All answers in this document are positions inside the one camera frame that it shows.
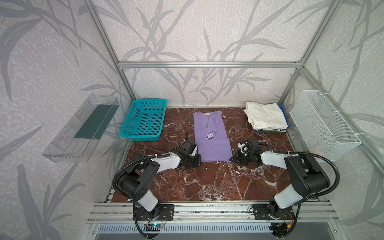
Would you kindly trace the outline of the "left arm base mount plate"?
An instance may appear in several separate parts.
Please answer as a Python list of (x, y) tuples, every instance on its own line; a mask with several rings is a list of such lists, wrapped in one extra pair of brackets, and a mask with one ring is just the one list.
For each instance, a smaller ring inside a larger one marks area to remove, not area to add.
[(134, 205), (135, 219), (138, 221), (160, 220), (172, 221), (175, 213), (173, 204), (157, 204), (152, 211)]

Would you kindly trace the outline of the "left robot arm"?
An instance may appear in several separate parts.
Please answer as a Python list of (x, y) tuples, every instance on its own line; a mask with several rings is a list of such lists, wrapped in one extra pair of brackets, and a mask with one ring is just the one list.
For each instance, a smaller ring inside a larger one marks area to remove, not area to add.
[(156, 175), (167, 170), (196, 168), (201, 163), (198, 146), (184, 140), (165, 154), (137, 154), (134, 160), (115, 173), (112, 187), (115, 192), (131, 200), (135, 207), (143, 209), (154, 218), (160, 214), (161, 205), (150, 190)]

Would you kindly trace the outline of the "purple t-shirt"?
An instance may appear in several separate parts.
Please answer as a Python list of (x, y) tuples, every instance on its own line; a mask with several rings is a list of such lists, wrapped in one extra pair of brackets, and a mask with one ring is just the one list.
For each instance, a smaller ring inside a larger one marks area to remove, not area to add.
[(222, 112), (195, 112), (193, 117), (195, 143), (202, 162), (229, 162), (233, 154)]

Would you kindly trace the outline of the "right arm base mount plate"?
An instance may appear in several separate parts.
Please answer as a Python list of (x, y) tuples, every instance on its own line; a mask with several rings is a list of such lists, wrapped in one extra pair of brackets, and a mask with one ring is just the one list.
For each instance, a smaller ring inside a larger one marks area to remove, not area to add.
[(293, 221), (295, 219), (292, 207), (281, 209), (274, 204), (253, 204), (252, 211), (256, 220)]

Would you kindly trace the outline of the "teal plastic basket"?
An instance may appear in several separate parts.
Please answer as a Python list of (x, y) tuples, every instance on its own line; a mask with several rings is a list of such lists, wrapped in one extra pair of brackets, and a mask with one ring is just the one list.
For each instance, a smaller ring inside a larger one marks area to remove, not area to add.
[(131, 141), (158, 141), (167, 103), (166, 99), (134, 100), (121, 128), (120, 137)]

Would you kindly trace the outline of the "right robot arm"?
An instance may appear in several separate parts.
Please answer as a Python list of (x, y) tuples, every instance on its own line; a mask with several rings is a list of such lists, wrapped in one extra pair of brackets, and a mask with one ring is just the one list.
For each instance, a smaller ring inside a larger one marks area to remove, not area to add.
[(258, 163), (288, 171), (291, 183), (271, 198), (268, 204), (254, 204), (252, 210), (257, 220), (279, 220), (290, 213), (293, 206), (333, 192), (340, 183), (340, 172), (327, 158), (311, 152), (282, 152), (263, 149), (257, 139), (238, 144), (238, 151), (231, 162), (247, 166)]

